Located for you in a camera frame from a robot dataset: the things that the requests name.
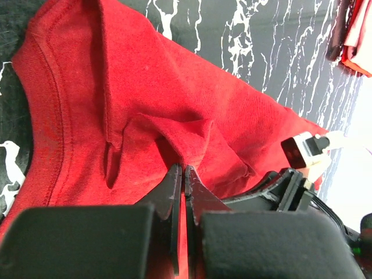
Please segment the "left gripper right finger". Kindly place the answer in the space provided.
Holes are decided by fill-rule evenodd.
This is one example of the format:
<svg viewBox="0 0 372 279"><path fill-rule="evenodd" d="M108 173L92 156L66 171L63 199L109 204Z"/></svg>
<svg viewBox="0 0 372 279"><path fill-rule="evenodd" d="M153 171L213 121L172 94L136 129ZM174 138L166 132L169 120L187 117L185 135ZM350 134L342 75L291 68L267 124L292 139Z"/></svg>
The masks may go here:
<svg viewBox="0 0 372 279"><path fill-rule="evenodd" d="M337 225L306 211L236 211L185 171L190 278L365 278Z"/></svg>

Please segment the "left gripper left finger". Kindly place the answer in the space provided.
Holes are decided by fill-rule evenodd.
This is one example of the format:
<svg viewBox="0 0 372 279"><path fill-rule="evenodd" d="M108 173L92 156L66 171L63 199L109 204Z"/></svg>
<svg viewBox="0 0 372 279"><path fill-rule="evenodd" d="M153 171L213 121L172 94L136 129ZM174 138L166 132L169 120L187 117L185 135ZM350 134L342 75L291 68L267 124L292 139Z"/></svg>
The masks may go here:
<svg viewBox="0 0 372 279"><path fill-rule="evenodd" d="M31 208L1 245L2 278L174 278L182 168L133 205Z"/></svg>

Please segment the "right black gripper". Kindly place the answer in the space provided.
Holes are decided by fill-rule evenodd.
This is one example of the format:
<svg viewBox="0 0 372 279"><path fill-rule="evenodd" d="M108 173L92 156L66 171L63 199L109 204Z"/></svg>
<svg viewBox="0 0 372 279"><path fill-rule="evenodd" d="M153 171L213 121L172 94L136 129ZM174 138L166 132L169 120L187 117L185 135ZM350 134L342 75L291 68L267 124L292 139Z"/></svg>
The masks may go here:
<svg viewBox="0 0 372 279"><path fill-rule="evenodd" d="M222 202L236 211L306 211L315 196L314 184L292 168L271 171L252 189L224 198Z"/></svg>

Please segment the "red t shirt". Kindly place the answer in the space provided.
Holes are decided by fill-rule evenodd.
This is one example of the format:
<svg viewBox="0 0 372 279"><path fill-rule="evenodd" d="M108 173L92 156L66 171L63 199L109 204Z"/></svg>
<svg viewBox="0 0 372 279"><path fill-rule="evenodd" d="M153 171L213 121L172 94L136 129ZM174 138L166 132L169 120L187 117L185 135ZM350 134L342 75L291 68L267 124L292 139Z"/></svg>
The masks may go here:
<svg viewBox="0 0 372 279"><path fill-rule="evenodd" d="M2 1L33 156L24 210L133 204L179 163L224 198L287 167L280 143L324 129L157 32L119 1Z"/></svg>

